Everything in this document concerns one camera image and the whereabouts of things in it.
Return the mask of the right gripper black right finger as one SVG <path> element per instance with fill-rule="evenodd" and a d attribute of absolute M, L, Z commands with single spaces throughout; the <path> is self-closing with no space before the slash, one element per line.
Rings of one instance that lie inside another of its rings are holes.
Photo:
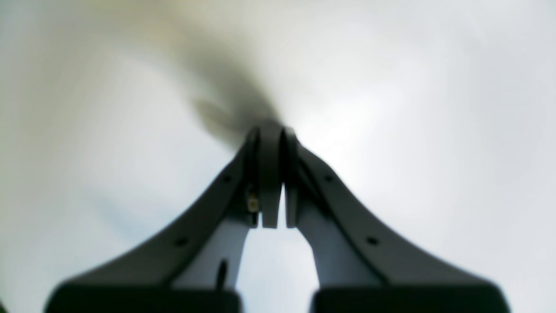
<path fill-rule="evenodd" d="M 287 226 L 312 249 L 312 313 L 508 313 L 494 283 L 415 246 L 374 216 L 287 127 Z"/>

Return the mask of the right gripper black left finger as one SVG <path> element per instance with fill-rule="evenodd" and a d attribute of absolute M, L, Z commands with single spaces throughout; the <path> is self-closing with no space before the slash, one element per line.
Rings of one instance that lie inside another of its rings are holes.
<path fill-rule="evenodd" d="M 178 218 L 131 251 L 69 279 L 48 313 L 239 313 L 245 239 L 275 229 L 284 126 L 249 131 L 234 159 Z"/>

